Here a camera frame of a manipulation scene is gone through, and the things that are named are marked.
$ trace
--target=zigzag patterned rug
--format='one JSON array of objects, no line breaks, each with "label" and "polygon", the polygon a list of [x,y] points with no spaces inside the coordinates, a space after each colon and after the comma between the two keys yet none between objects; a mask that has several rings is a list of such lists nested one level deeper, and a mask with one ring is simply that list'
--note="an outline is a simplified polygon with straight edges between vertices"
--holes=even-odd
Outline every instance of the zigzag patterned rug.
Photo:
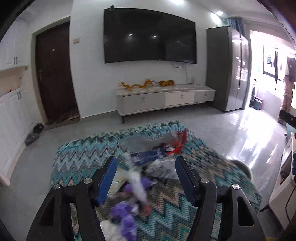
[{"label": "zigzag patterned rug", "polygon": [[[143,125],[117,132],[101,133],[82,140],[76,140],[61,146],[55,157],[51,186],[61,183],[63,186],[78,184],[82,179],[91,177],[101,168],[108,157],[113,155],[118,166],[127,170],[122,154],[126,151],[118,143],[119,139],[141,134],[147,138],[158,138],[168,131],[182,131],[185,127],[178,121],[168,121]],[[187,142],[181,156],[187,164],[198,171],[199,175],[209,178],[216,185],[230,186],[238,183],[245,192],[253,209],[257,213],[261,196],[247,176],[237,166],[210,149],[201,139],[187,132]],[[137,240],[185,241],[194,221],[196,208],[193,208],[183,193],[179,181],[167,180],[157,183],[148,191],[148,201],[153,207],[146,217],[137,217]],[[110,209],[119,201],[127,199],[127,194],[118,194],[116,201],[110,198],[96,212],[100,221],[108,219]],[[76,241],[81,241],[75,206],[72,205],[72,224]],[[212,240],[217,240],[221,220],[221,205],[217,205]]]}]

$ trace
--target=brown door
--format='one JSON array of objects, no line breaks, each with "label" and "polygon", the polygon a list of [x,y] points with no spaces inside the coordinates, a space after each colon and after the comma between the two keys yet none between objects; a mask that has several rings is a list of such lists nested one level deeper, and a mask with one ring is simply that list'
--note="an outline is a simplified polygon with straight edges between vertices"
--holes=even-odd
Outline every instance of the brown door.
[{"label": "brown door", "polygon": [[36,36],[36,71],[39,91],[49,121],[77,108],[70,69],[70,22]]}]

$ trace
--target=refrigerator door handle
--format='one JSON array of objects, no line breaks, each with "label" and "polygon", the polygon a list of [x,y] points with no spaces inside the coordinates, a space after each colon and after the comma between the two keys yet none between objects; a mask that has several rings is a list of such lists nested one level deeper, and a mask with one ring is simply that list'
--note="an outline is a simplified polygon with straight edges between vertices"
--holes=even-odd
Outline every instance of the refrigerator door handle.
[{"label": "refrigerator door handle", "polygon": [[237,89],[239,90],[240,89],[240,82],[241,82],[241,78],[242,78],[242,35],[240,34],[239,35],[239,38],[240,38],[240,41],[241,41],[241,61],[240,61],[240,72],[239,72],[239,86],[237,87]]}]

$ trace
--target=stainless steel refrigerator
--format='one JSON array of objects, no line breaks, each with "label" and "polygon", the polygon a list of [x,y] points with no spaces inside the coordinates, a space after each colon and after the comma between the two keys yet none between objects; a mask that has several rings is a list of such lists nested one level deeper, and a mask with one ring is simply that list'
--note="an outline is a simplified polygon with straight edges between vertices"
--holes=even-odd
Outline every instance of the stainless steel refrigerator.
[{"label": "stainless steel refrigerator", "polygon": [[249,75],[249,42],[233,28],[207,29],[207,81],[215,89],[213,106],[221,111],[242,108]]}]

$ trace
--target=television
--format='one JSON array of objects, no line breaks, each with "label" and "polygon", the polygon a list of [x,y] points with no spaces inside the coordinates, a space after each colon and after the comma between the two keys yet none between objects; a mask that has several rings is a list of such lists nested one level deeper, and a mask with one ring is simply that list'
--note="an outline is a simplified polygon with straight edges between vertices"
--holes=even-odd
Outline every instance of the television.
[{"label": "television", "polygon": [[195,22],[136,8],[104,9],[105,63],[164,60],[196,64]]}]

